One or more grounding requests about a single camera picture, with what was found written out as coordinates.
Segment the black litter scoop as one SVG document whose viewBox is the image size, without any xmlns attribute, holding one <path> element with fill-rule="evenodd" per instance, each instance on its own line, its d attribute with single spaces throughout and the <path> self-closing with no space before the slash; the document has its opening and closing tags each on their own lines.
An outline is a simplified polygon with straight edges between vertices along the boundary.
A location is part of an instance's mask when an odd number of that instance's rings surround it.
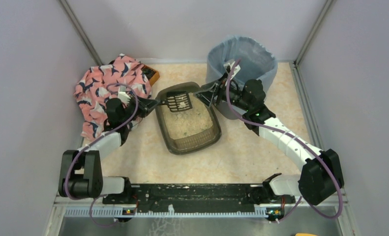
<svg viewBox="0 0 389 236">
<path fill-rule="evenodd" d="M 186 91 L 169 91 L 160 100 L 160 106 L 167 106 L 170 112 L 184 112 L 193 108 L 189 93 Z"/>
</svg>

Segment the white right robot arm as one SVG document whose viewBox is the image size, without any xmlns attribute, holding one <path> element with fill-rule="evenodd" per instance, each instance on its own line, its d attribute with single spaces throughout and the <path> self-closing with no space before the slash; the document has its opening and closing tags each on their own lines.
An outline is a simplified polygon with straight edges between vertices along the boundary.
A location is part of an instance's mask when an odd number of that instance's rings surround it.
<svg viewBox="0 0 389 236">
<path fill-rule="evenodd" d="M 242 122 L 257 136 L 273 143 L 300 170 L 299 175 L 274 174 L 263 182 L 270 199 L 278 196 L 301 196 L 317 206 L 344 186 L 339 155 L 309 144 L 288 129 L 264 104 L 266 93 L 260 80 L 248 80 L 243 88 L 221 78 L 194 93 L 207 106 L 226 102 L 244 111 Z"/>
</svg>

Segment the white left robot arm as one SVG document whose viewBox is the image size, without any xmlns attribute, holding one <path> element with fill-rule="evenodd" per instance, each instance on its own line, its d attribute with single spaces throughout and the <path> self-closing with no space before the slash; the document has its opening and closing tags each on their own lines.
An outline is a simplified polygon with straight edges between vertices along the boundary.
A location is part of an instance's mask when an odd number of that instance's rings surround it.
<svg viewBox="0 0 389 236">
<path fill-rule="evenodd" d="M 104 177 L 101 159 L 126 142 L 132 121 L 145 118 L 160 104 L 159 100 L 139 96 L 130 98 L 127 105 L 119 98 L 109 99 L 101 136 L 83 148 L 63 153 L 59 195 L 79 200 L 124 192 L 128 178 Z"/>
</svg>

